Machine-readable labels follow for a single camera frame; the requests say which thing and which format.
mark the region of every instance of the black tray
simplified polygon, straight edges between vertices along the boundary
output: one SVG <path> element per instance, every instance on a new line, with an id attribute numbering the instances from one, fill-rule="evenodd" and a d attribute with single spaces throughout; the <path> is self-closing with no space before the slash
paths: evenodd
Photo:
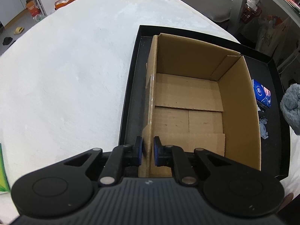
<path id="1" fill-rule="evenodd" d="M 187 31 L 176 28 L 140 25 L 132 53 L 127 88 L 123 106 L 119 145 L 133 144 L 136 136 L 142 134 L 146 62 L 148 59 L 152 37 L 160 33 L 173 34 L 202 40 L 240 52 L 246 60 L 251 78 L 257 80 L 271 91 L 271 108 L 259 111 L 259 117 L 265 117 L 268 138 L 261 138 L 262 161 L 261 169 L 279 180 L 286 178 L 290 166 L 290 128 L 284 120 L 279 103 L 284 91 L 274 61 L 269 57 L 249 47 L 243 46 L 220 37 Z M 132 169 L 129 176 L 137 172 Z"/>

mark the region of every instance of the open cardboard box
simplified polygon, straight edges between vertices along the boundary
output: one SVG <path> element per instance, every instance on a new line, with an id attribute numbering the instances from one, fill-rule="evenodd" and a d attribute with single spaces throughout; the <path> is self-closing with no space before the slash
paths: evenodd
<path id="1" fill-rule="evenodd" d="M 257 105 L 239 52 L 170 34 L 154 36 L 147 62 L 144 151 L 139 177 L 171 176 L 156 167 L 153 137 L 186 152 L 202 147 L 260 170 Z"/>

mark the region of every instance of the black tray rim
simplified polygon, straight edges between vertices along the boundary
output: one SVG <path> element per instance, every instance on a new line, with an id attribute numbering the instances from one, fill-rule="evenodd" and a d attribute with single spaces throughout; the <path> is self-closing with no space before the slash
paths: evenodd
<path id="1" fill-rule="evenodd" d="M 240 52 L 241 55 L 259 60 L 265 64 L 267 64 L 272 81 L 275 88 L 275 94 L 277 98 L 278 106 L 280 106 L 280 101 L 284 95 L 284 90 L 281 84 L 281 80 L 273 59 L 261 52 L 258 52 L 250 47 L 243 46 L 239 43 L 236 43 L 231 40 L 227 40 L 221 37 L 213 36 L 210 34 L 204 34 L 196 31 L 189 31 L 178 28 L 170 28 L 170 27 L 161 27 L 161 26 L 152 26 L 152 25 L 140 25 L 139 30 L 137 32 L 136 40 L 134 43 L 133 53 L 131 57 L 131 63 L 128 73 L 128 80 L 125 91 L 125 98 L 123 104 L 122 118 L 121 118 L 121 126 L 120 126 L 120 134 L 119 134 L 119 145 L 123 145 L 125 142 L 126 136 L 126 128 L 127 128 L 127 120 L 128 120 L 128 112 L 129 112 L 129 104 L 131 99 L 131 91 L 134 79 L 135 66 L 137 62 L 137 55 L 140 47 L 141 37 L 153 37 L 154 35 L 159 35 L 160 33 L 172 34 L 187 38 L 192 38 L 196 40 L 205 41 L 217 46 L 221 46 L 227 49 L 231 49 L 237 52 Z M 279 175 L 276 176 L 278 180 L 282 180 L 289 175 L 290 168 L 290 126 L 284 120 L 282 112 L 279 108 L 279 116 L 280 116 L 280 129 L 281 129 L 281 161 L 280 161 L 280 171 Z"/>

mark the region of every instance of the ribbed black surface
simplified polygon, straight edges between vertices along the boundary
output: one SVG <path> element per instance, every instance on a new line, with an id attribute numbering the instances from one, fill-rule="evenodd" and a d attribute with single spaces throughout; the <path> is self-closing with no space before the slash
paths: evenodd
<path id="1" fill-rule="evenodd" d="M 182 187 L 173 178 L 124 178 L 121 184 L 115 187 L 100 189 L 89 205 L 73 215 L 52 220 L 21 216 L 12 224 L 276 225 L 283 223 L 275 215 L 252 220 L 224 215 L 211 208 L 195 188 Z"/>

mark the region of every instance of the gray plush fabric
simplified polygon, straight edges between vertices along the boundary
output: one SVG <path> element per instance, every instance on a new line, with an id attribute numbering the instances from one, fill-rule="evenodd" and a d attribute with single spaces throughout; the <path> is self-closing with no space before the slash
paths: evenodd
<path id="1" fill-rule="evenodd" d="M 300 135 L 300 85 L 291 85 L 284 94 L 280 108 L 284 119 L 296 135 Z"/>

